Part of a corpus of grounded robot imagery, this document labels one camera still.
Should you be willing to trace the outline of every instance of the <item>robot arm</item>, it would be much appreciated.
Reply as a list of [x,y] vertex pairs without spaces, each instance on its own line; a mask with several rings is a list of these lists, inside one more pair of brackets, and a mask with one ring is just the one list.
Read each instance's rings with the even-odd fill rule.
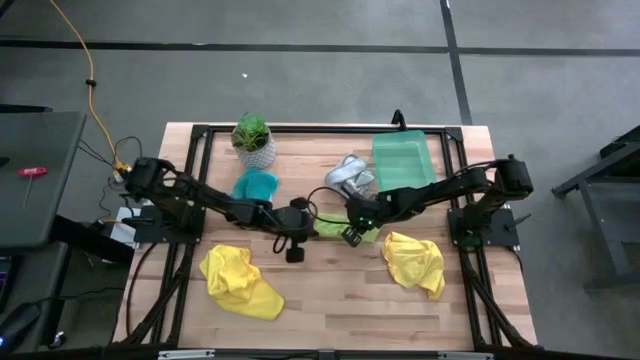
[[[495,182],[487,179],[485,172],[488,169],[496,169]],[[346,208],[351,226],[342,236],[351,246],[357,246],[360,235],[374,227],[409,220],[427,207],[446,200],[484,193],[478,202],[464,207],[460,224],[465,230],[481,235],[489,229],[493,213],[506,201],[522,200],[532,191],[525,163],[510,155],[508,159],[467,166],[448,179],[419,189],[384,191],[372,200],[359,194],[349,194]]]
[[[177,171],[167,160],[139,158],[127,174],[125,188],[138,201],[150,200],[162,212],[163,221],[177,230],[189,231],[195,222],[194,206],[204,206],[240,228],[289,238],[289,262],[302,261],[304,250],[297,245],[315,234],[313,218],[305,206],[273,209],[269,201],[234,199]],[[129,222],[139,226],[140,220],[145,219],[132,218]]]

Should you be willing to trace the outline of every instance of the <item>teal cloth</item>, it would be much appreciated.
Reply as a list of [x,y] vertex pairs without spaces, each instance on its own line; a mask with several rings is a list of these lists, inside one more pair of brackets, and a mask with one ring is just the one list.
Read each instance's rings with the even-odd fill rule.
[[236,182],[231,197],[271,201],[278,189],[278,178],[258,169],[248,169]]

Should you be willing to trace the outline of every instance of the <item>yellow cable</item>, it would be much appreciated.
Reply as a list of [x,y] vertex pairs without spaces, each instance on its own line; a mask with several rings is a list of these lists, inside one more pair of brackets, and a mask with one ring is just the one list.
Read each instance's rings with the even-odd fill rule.
[[[62,19],[64,19],[67,25],[69,25],[71,30],[73,30],[74,34],[76,34],[76,37],[80,41],[80,44],[82,44],[82,48],[84,49],[84,52],[87,54],[87,59],[89,60],[89,80],[93,81],[94,80],[93,79],[93,59],[91,58],[91,53],[89,52],[89,49],[87,49],[87,45],[84,43],[82,36],[80,36],[80,33],[78,32],[78,30],[76,30],[76,28],[73,26],[71,21],[69,21],[67,16],[64,14],[62,9],[58,7],[55,1],[49,0],[49,2],[51,3],[51,5],[53,5],[53,7],[56,8],[56,10],[58,11],[58,14],[62,16]],[[93,85],[89,85],[89,111],[91,111],[91,115],[93,116],[94,119],[96,119],[96,122],[98,123],[98,125],[100,125],[100,128],[102,128],[102,131],[104,132],[104,135],[107,137],[107,142],[109,143],[109,147],[111,147],[111,152],[113,153],[113,157],[116,160],[116,168],[117,169],[125,168],[126,165],[120,161],[120,159],[118,158],[118,155],[116,154],[116,149],[113,146],[113,142],[111,142],[111,135],[109,135],[109,131],[107,131],[107,128],[102,124],[102,121],[100,121],[100,117],[98,117],[98,114],[96,114],[96,111],[93,108]]]

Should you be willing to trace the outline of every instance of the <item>wooden tabletop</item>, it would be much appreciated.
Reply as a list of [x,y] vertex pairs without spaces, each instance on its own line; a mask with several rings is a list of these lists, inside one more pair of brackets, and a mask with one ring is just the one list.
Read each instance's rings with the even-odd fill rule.
[[[160,158],[184,167],[192,123],[168,123]],[[485,126],[462,127],[468,163],[494,158]],[[274,207],[306,196],[323,186],[324,177],[345,155],[355,153],[375,171],[371,135],[274,134],[276,161],[266,171],[280,179]],[[438,180],[444,178],[440,141],[427,136],[427,145]],[[199,155],[195,171],[199,169]],[[229,134],[215,134],[208,185],[231,193],[245,171],[231,146]],[[371,191],[377,191],[377,185]],[[340,198],[319,191],[314,202],[321,212],[345,213]],[[272,253],[272,235],[243,231],[207,211],[202,242],[196,247],[185,305],[180,347],[352,349],[352,350],[471,350],[471,332],[457,250],[446,223],[449,202],[429,207],[410,221],[384,226],[375,244],[351,248],[341,240],[309,240],[303,263],[288,264],[284,253]],[[405,289],[387,271],[380,250],[390,232],[435,242],[444,256],[446,286],[439,301],[427,299],[421,288]],[[243,317],[221,310],[209,297],[198,264],[216,244],[251,249],[251,263],[286,300],[273,322]],[[147,258],[134,287],[132,328],[158,296],[167,245],[158,245]],[[131,273],[142,250],[136,251]],[[518,261],[503,248],[487,248],[486,257],[494,297],[503,312],[530,342],[536,337]],[[114,341],[125,337],[124,304],[120,308]],[[483,335],[489,339],[486,311],[478,300]],[[165,317],[169,331],[173,300]]]

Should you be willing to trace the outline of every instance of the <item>yellow towel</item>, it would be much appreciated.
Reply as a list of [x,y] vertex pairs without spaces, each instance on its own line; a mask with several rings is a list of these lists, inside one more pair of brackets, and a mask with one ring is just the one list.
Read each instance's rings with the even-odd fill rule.
[[398,284],[406,288],[418,285],[427,289],[429,299],[440,298],[444,288],[444,262],[436,244],[391,232],[384,240],[382,255]]
[[200,263],[207,279],[207,292],[221,308],[262,320],[274,320],[282,311],[284,299],[249,264],[251,251],[217,245]]

